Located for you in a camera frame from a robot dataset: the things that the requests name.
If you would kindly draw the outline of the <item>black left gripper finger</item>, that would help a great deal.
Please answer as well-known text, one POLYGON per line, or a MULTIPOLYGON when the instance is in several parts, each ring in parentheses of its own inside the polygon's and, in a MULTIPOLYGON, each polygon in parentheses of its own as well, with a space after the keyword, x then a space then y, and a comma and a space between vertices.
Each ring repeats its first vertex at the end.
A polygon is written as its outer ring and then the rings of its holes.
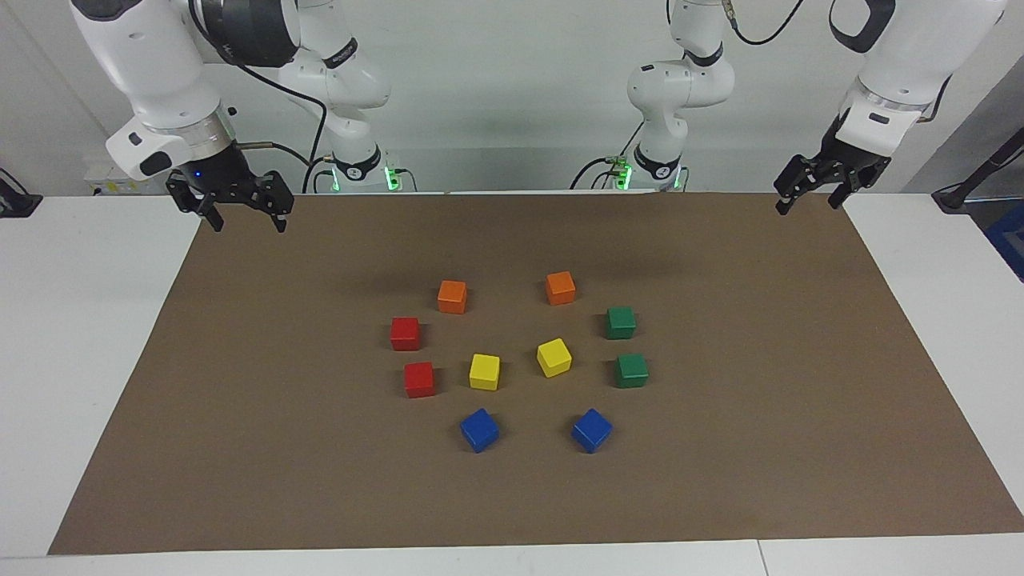
POLYGON ((819 157, 808 159, 803 154, 795 154, 790 158, 773 182, 775 192, 778 193, 775 210, 780 216, 790 214, 790 209, 794 207, 798 198, 822 186, 820 168, 822 160, 819 157))
POLYGON ((829 196, 829 205, 834 210, 842 207, 849 196, 864 189, 873 187, 889 166, 889 162, 874 162, 870 166, 859 169, 849 168, 842 176, 842 181, 829 196))

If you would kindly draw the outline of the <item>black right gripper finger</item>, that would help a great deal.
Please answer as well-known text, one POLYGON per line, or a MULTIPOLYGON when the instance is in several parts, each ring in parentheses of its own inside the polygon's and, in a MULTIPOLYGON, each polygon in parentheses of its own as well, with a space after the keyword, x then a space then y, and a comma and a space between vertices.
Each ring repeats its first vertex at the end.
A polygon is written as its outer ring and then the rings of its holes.
POLYGON ((294 204, 295 198, 278 171, 254 178, 254 208, 270 216, 280 234, 285 233, 294 204))
POLYGON ((166 190, 181 212, 194 213, 212 227, 214 232, 221 232, 224 221, 215 206, 212 194, 195 190, 181 171, 170 171, 166 179, 166 190))

